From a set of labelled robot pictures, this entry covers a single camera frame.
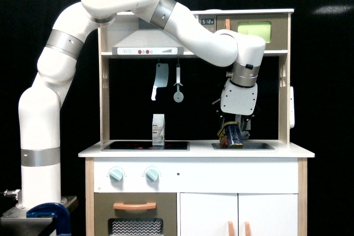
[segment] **green screen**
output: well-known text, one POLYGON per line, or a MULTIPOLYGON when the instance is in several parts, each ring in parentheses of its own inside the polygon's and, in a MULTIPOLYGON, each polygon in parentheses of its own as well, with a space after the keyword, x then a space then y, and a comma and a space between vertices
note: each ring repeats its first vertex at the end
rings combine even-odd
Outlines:
POLYGON ((239 22, 237 32, 256 35, 270 43, 270 22, 239 22))

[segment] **oven door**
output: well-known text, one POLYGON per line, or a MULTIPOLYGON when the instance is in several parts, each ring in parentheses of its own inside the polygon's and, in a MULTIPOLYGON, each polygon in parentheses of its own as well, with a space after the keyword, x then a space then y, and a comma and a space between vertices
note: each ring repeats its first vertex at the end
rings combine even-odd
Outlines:
POLYGON ((176 193, 95 193, 95 236, 177 236, 176 193))

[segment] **oven window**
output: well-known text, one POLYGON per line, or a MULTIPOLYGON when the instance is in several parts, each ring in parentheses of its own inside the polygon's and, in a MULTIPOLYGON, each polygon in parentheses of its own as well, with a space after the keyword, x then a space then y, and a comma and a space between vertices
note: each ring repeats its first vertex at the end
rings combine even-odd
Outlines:
POLYGON ((163 220, 161 218, 110 218, 108 232, 113 235, 162 235, 163 220))

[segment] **stovetop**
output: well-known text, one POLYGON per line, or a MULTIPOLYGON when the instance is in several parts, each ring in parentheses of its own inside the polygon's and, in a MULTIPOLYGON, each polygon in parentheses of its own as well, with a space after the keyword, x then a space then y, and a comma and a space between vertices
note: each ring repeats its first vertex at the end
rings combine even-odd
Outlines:
POLYGON ((153 145, 152 141, 114 141, 102 151, 189 151, 188 141, 169 141, 163 146, 153 145))

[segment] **wooden frame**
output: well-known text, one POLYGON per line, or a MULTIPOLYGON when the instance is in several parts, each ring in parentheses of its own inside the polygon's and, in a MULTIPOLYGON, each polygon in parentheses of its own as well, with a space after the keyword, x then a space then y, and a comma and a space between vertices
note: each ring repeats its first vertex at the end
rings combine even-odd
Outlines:
MULTIPOLYGON (((269 51, 269 55, 279 56, 279 127, 278 139, 285 144, 290 143, 290 35, 291 12, 288 13, 288 49, 269 51)), ((101 144, 110 140, 110 103, 109 103, 109 64, 112 57, 107 47, 107 29, 98 30, 99 66, 100 66, 100 117, 101 144)), ((299 193, 298 193, 298 236, 307 235, 307 158, 298 159, 299 193)), ((93 190, 93 158, 86 158, 86 235, 94 236, 94 190, 93 190)))

